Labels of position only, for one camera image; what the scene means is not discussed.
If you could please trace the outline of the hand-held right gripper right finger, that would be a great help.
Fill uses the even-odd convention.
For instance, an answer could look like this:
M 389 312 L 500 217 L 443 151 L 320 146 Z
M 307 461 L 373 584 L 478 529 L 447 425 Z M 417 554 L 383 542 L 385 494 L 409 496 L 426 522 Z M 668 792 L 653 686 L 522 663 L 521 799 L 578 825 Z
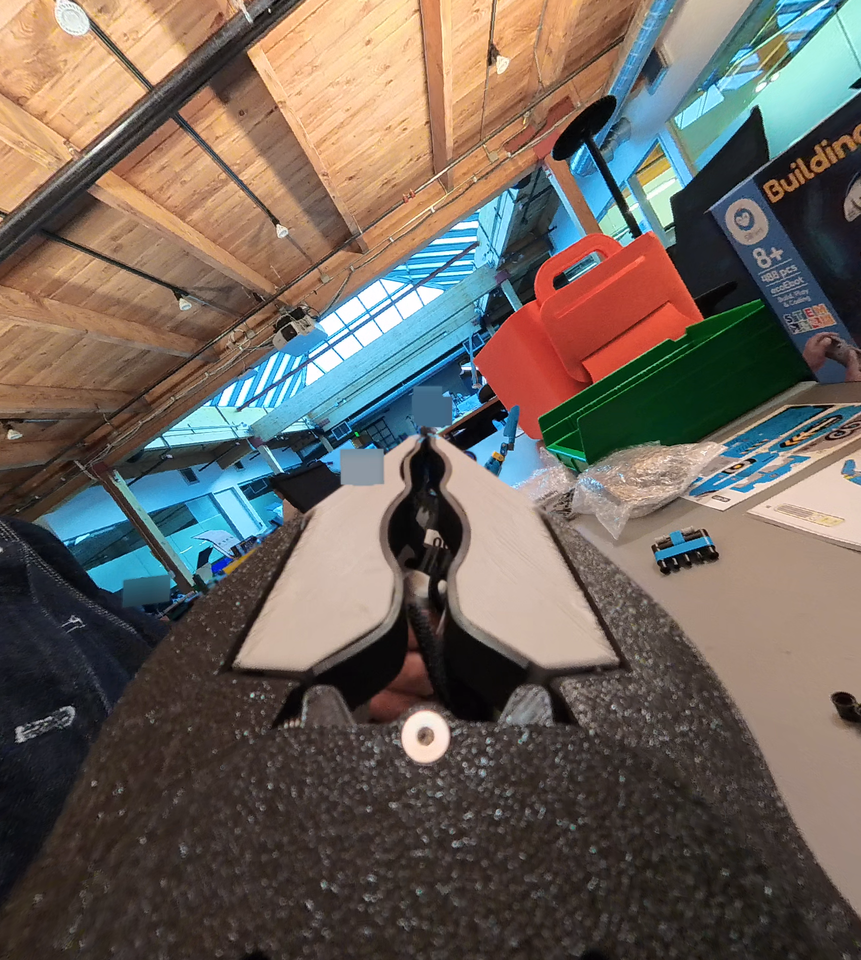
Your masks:
M 531 501 L 448 440 L 430 437 L 428 449 L 445 464 L 440 491 L 461 529 L 447 589 L 459 627 L 534 671 L 618 666 L 618 653 Z

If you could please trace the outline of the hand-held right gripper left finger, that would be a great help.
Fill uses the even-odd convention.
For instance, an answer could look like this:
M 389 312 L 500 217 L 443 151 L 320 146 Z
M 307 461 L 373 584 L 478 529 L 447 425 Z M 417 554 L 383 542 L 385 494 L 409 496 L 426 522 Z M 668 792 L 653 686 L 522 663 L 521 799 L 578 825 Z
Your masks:
M 404 466 L 422 438 L 383 457 L 379 485 L 342 485 L 305 517 L 233 666 L 252 671 L 327 671 L 393 625 L 402 574 L 389 544 L 389 517 L 410 481 Z

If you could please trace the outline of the grey desk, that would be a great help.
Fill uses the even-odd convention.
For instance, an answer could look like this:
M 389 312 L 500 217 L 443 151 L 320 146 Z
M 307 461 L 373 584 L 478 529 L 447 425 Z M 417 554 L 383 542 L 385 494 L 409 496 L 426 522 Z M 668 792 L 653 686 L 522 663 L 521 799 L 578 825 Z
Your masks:
M 715 511 L 678 500 L 613 540 L 570 527 L 650 594 L 712 666 L 746 720 L 785 804 L 825 872 L 861 916 L 861 733 L 830 696 L 861 702 L 861 553 L 747 515 L 790 477 Z M 664 575 L 652 545 L 706 529 L 717 561 Z

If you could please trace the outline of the small clear plastic bag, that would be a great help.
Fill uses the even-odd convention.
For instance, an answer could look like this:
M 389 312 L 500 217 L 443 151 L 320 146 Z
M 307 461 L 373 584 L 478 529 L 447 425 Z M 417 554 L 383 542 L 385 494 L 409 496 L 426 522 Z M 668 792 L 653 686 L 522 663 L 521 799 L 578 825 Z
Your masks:
M 579 474 L 555 461 L 537 469 L 514 488 L 536 509 L 569 522 L 577 515 L 573 499 L 578 478 Z

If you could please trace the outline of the blue black beam assembly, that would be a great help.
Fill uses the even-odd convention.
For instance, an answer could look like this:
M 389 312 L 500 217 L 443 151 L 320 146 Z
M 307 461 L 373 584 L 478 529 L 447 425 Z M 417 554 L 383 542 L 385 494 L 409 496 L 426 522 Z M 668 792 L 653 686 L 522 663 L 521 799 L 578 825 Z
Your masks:
M 664 575 L 720 558 L 717 546 L 703 528 L 672 531 L 657 539 L 651 550 L 658 570 Z

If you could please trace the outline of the green plastic bin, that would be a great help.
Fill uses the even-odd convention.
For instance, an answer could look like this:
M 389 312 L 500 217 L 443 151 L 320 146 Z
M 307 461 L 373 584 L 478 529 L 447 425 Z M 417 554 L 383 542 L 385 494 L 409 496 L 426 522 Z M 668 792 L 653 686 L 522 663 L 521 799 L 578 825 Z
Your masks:
M 544 446 L 577 471 L 616 450 L 694 443 L 811 371 L 770 307 L 706 318 L 539 417 Z

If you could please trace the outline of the white ceiling device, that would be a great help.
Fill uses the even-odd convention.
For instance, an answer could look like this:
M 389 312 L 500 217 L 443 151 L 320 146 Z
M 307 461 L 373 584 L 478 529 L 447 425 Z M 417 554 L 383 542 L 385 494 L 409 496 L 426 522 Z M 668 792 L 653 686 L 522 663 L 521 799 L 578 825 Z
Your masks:
M 328 335 L 319 324 L 317 314 L 304 305 L 283 311 L 271 338 L 272 348 L 288 356 L 305 356 L 327 342 Z

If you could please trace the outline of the orange plastic carrier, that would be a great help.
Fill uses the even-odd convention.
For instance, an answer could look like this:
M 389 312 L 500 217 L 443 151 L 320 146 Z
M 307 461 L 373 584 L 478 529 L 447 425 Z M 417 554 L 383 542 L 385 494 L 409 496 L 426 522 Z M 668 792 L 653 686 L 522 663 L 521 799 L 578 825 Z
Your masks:
M 627 246 L 605 234 L 580 239 L 544 262 L 534 293 L 476 359 L 534 440 L 541 416 L 703 319 L 651 232 Z

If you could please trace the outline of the blue sticker sheet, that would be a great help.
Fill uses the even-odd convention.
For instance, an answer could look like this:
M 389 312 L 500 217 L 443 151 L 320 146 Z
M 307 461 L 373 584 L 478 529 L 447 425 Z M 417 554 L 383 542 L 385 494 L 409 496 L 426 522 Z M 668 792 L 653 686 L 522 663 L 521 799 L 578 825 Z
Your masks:
M 784 405 L 725 440 L 683 498 L 725 511 L 861 437 L 861 403 Z

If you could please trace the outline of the dark denim jacket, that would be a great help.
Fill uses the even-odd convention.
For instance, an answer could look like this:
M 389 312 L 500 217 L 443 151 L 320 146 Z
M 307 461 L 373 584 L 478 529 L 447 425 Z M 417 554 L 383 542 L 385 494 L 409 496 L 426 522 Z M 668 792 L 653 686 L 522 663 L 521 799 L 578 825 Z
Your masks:
M 0 517 L 0 908 L 169 627 L 98 587 L 54 534 Z

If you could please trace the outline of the instruction booklet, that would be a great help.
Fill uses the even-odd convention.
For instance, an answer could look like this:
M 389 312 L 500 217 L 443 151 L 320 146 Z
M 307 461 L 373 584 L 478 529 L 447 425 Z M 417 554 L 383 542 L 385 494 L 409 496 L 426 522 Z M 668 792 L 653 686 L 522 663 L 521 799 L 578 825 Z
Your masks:
M 774 495 L 748 514 L 861 551 L 861 449 Z

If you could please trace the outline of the black panel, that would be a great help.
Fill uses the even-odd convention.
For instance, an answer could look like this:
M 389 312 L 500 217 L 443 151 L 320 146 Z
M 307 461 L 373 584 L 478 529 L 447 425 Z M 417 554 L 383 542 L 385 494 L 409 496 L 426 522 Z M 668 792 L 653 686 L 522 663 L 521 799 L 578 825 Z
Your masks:
M 690 184 L 671 198 L 675 243 L 668 254 L 704 318 L 759 297 L 748 269 L 710 210 L 769 158 L 762 114 L 755 106 Z

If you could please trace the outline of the dark blue toy box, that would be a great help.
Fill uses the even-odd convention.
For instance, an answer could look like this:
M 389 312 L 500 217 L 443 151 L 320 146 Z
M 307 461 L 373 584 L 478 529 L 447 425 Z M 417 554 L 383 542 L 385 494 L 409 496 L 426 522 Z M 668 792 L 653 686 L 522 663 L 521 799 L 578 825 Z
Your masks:
M 711 213 L 814 376 L 861 380 L 861 90 Z

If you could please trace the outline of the black disc pole stand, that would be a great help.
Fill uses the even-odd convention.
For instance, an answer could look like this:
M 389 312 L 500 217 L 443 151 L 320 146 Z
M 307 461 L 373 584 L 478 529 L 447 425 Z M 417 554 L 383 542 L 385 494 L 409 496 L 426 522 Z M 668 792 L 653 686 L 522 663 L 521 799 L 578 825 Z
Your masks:
M 632 216 L 628 204 L 611 173 L 604 155 L 596 144 L 594 136 L 599 133 L 611 119 L 617 108 L 617 99 L 609 94 L 591 103 L 562 131 L 551 150 L 551 157 L 556 162 L 568 161 L 581 146 L 585 146 L 602 175 L 605 185 L 619 210 L 629 233 L 638 238 L 642 236 L 639 224 Z

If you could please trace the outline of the black ceiling pipe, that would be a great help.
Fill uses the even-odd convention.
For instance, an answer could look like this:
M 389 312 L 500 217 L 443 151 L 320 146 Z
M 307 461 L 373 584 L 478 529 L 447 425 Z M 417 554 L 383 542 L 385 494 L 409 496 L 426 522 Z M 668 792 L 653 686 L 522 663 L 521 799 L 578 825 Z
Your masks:
M 245 53 L 300 1 L 259 1 L 244 6 L 206 42 L 98 134 L 76 158 L 64 162 L 0 222 L 0 264 L 23 246 L 53 215 L 94 186 L 120 160 L 146 141 L 235 57 Z

